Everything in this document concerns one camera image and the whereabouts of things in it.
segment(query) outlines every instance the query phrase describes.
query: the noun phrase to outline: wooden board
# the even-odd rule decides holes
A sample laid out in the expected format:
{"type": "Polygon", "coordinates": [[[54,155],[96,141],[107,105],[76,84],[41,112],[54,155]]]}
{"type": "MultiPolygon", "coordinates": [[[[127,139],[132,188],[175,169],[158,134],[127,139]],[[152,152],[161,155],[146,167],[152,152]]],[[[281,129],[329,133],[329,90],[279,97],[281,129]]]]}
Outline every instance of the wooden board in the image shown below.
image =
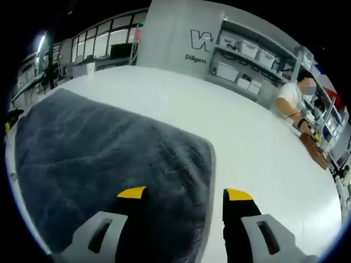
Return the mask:
{"type": "Polygon", "coordinates": [[[326,158],[323,156],[323,152],[321,149],[319,149],[315,144],[313,139],[303,133],[300,136],[300,140],[303,143],[303,145],[306,147],[307,151],[309,152],[309,155],[311,155],[312,159],[323,168],[323,170],[326,170],[329,165],[326,160],[326,158]]]}

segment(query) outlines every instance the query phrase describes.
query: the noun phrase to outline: logo letter w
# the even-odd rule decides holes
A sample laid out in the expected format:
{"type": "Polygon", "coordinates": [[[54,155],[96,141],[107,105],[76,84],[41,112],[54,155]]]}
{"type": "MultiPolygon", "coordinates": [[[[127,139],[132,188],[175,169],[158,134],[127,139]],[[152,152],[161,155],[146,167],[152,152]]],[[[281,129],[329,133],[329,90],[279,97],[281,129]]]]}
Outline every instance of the logo letter w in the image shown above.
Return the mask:
{"type": "Polygon", "coordinates": [[[209,32],[203,32],[200,34],[199,30],[190,30],[191,35],[191,47],[194,49],[204,49],[206,52],[209,45],[213,41],[212,34],[209,32]]]}

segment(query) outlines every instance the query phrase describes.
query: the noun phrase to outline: person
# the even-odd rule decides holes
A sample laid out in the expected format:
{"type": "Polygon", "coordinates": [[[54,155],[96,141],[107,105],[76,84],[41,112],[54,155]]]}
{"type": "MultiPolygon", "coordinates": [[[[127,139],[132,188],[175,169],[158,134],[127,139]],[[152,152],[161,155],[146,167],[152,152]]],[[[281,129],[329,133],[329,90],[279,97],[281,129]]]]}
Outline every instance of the person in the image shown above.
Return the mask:
{"type": "Polygon", "coordinates": [[[311,135],[308,122],[300,115],[302,94],[313,95],[316,89],[313,75],[307,70],[301,70],[297,76],[297,83],[286,83],[281,87],[272,111],[288,123],[295,123],[300,132],[311,135]]]}
{"type": "Polygon", "coordinates": [[[345,168],[340,170],[338,175],[340,176],[341,183],[344,186],[349,186],[351,182],[350,166],[345,165],[345,168]]]}
{"type": "Polygon", "coordinates": [[[318,98],[314,101],[314,109],[313,109],[313,116],[316,123],[320,123],[322,121],[322,116],[325,111],[325,104],[322,99],[318,98]]]}

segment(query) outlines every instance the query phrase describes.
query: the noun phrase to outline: man's arm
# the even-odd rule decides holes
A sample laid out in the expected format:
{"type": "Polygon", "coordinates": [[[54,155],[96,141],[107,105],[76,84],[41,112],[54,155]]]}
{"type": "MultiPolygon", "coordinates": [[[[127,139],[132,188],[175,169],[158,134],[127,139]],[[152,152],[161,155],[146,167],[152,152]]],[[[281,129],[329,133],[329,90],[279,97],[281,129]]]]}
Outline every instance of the man's arm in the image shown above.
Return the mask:
{"type": "MultiPolygon", "coordinates": [[[[290,103],[284,98],[281,98],[281,97],[277,98],[276,107],[286,116],[290,116],[290,118],[295,122],[296,125],[301,121],[302,117],[299,114],[300,110],[297,108],[292,108],[290,103]]],[[[300,127],[300,132],[311,134],[311,131],[308,128],[308,125],[306,122],[302,123],[300,127]]]]}
{"type": "Polygon", "coordinates": [[[284,113],[286,116],[291,116],[290,118],[298,124],[302,117],[299,114],[300,110],[298,108],[292,108],[290,103],[284,98],[277,98],[276,100],[277,108],[284,113]]]}

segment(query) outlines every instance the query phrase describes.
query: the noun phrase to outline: computer monitor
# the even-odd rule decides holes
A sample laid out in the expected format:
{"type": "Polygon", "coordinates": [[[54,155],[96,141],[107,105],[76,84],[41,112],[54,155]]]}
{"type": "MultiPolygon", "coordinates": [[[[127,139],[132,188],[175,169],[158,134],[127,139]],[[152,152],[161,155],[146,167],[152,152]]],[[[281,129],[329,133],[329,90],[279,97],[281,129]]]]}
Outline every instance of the computer monitor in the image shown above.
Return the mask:
{"type": "Polygon", "coordinates": [[[348,160],[349,156],[350,156],[350,154],[347,151],[345,151],[344,154],[337,161],[338,165],[340,167],[343,167],[344,164],[346,163],[346,161],[348,160]]]}
{"type": "Polygon", "coordinates": [[[115,44],[111,45],[111,59],[127,58],[131,55],[132,44],[115,44]]]}

